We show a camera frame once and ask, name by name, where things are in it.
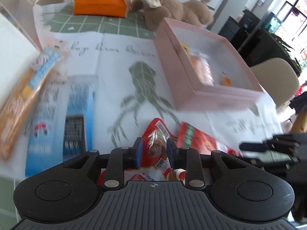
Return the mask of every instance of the window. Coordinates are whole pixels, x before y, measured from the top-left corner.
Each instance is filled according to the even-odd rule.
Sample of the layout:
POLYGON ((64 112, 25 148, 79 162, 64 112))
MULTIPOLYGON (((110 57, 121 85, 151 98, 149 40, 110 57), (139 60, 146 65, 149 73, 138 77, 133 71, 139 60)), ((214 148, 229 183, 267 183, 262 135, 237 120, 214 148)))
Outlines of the window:
POLYGON ((307 0, 296 0, 294 4, 286 1, 276 16, 283 23, 275 34, 294 47, 303 60, 307 59, 307 0))

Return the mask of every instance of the cursive writing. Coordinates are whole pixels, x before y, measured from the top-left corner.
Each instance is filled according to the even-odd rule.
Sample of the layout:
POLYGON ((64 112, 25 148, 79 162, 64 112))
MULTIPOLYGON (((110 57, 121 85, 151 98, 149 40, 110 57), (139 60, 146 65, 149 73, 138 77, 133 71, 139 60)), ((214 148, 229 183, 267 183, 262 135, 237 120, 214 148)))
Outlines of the cursive writing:
POLYGON ((88 47, 79 47, 79 41, 75 41, 70 49, 79 51, 79 56, 84 55, 85 51, 89 50, 88 47))
MULTIPOLYGON (((71 50, 76 50, 79 52, 79 56, 82 56, 85 54, 86 51, 89 50, 89 47, 81 47, 80 46, 80 42, 79 41, 75 41, 72 46, 71 46, 71 50)), ((114 53, 120 53, 120 51, 117 48, 112 48, 112 47, 105 47, 104 44, 101 43, 97 43, 95 50, 102 52, 102 51, 106 51, 106 52, 114 52, 114 53)), ((148 52, 144 52, 142 50, 135 50, 135 48, 132 45, 128 45, 126 47, 126 52, 131 53, 133 55, 143 55, 143 56, 150 56, 150 57, 155 57, 154 54, 152 53, 148 53, 148 52)))
POLYGON ((239 132, 251 131, 253 134, 256 134, 258 129, 271 129, 273 127, 278 126, 278 123, 267 123, 267 122, 254 122, 250 120, 249 122, 245 122, 243 119, 239 119, 238 121, 232 121, 226 123, 228 126, 232 127, 233 131, 238 134, 239 132))
POLYGON ((150 56, 150 57, 154 57, 154 54, 152 53, 144 53, 143 51, 136 51, 132 45, 128 45, 126 47, 126 51, 128 53, 132 53, 132 54, 135 54, 135 55, 143 55, 143 56, 150 56))
POLYGON ((98 51, 111 51, 111 52, 116 52, 116 53, 119 53, 119 50, 117 48, 107 48, 107 47, 104 47, 103 46, 103 43, 98 43, 97 46, 96 46, 96 50, 98 51))

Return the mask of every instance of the green checkered cloth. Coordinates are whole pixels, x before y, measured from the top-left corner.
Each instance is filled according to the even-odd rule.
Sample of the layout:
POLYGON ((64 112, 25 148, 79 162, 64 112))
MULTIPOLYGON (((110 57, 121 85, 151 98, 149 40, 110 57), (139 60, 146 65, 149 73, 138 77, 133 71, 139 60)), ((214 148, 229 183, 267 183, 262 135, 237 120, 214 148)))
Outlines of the green checkered cloth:
POLYGON ((76 16, 70 3, 48 22, 52 32, 80 33, 94 31, 99 33, 129 35, 152 39, 155 33, 146 29, 144 14, 130 12, 128 18, 108 16, 76 16))

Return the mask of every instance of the stuffed animal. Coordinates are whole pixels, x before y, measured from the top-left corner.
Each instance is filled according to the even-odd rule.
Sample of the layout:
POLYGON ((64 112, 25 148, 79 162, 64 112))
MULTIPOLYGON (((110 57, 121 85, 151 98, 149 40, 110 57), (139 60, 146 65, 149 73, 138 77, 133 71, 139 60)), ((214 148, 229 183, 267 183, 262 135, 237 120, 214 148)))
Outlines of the stuffed animal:
POLYGON ((203 27, 213 22, 213 15, 206 5, 211 0, 181 3, 177 0, 159 0, 161 6, 150 7, 144 0, 133 0, 132 11, 144 9, 145 24, 148 30, 154 31, 159 26, 164 17, 186 22, 191 25, 203 27))

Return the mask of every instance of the orange zipper bag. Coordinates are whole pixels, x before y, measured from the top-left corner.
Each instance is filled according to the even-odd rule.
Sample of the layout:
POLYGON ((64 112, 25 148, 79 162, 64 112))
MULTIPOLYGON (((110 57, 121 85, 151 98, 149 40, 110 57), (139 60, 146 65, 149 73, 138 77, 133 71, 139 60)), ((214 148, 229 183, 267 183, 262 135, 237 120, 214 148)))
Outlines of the orange zipper bag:
POLYGON ((113 16, 125 18, 130 0, 75 0, 75 15, 113 16))

